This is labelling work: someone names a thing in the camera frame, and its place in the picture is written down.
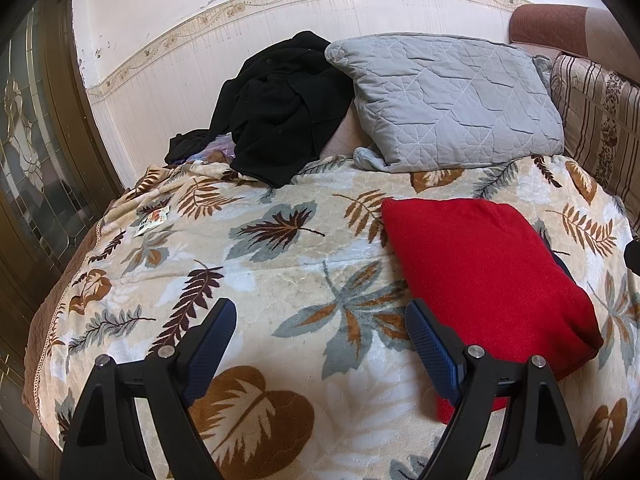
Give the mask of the leaf pattern fleece blanket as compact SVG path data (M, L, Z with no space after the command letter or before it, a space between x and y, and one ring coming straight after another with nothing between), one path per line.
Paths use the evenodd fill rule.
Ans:
M510 205L565 263L603 346L561 390L586 477L604 471L639 423L639 281L622 203L564 156L425 174L332 157L277 190L225 164L152 167L32 320L25 403L63 444L97 356L141 360L229 298L238 327L191 411L226 478L418 478L444 425L402 322L388 198Z

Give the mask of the grey quilted pillow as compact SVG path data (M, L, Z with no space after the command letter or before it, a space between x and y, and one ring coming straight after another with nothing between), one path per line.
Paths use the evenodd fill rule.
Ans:
M324 55L354 84L360 126L372 141L354 151L363 170L473 169L564 151L542 59L518 47L384 34L334 41Z

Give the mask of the red and blue sweater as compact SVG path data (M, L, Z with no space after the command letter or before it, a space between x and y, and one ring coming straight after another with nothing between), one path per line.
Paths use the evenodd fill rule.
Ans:
M596 312L541 236L489 200L384 200L382 219L411 295L494 358L540 354L556 379L603 344Z

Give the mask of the pink bed sheet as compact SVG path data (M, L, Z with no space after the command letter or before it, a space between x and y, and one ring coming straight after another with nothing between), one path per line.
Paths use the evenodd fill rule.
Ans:
M355 107L351 105L347 114L338 126L334 135L320 153L319 158L325 159L333 156L352 157L356 148L367 148L372 143L370 136L360 125Z

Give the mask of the brown striped pillow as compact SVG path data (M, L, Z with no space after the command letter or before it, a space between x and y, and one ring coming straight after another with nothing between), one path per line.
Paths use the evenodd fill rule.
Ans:
M559 55L550 88L565 151L608 194L622 201L639 231L639 86L602 65Z

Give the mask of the purple patterned cloth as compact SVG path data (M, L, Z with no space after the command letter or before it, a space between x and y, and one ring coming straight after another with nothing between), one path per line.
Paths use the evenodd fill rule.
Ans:
M216 136L205 148L190 156L188 162L225 162L230 164L234 159L235 144L230 133Z

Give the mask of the black garment pile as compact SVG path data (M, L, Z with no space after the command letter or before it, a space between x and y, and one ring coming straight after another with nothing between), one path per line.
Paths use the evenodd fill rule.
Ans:
M290 183L319 158L354 98L352 80L326 60L329 44L304 30L248 58L222 85L209 126L176 134L164 162L184 162L229 133L233 170L272 188Z

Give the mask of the wooden glass panel door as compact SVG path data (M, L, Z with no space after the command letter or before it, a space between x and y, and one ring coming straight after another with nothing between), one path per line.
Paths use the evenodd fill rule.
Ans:
M121 189L81 82L72 0L16 0L1 21L3 477L58 475L58 447L22 401L29 326Z

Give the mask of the brown upholstered headboard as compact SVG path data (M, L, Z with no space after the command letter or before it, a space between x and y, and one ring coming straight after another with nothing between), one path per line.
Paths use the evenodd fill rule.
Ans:
M639 82L639 55L610 11L592 6L523 4L509 23L512 44L589 58Z

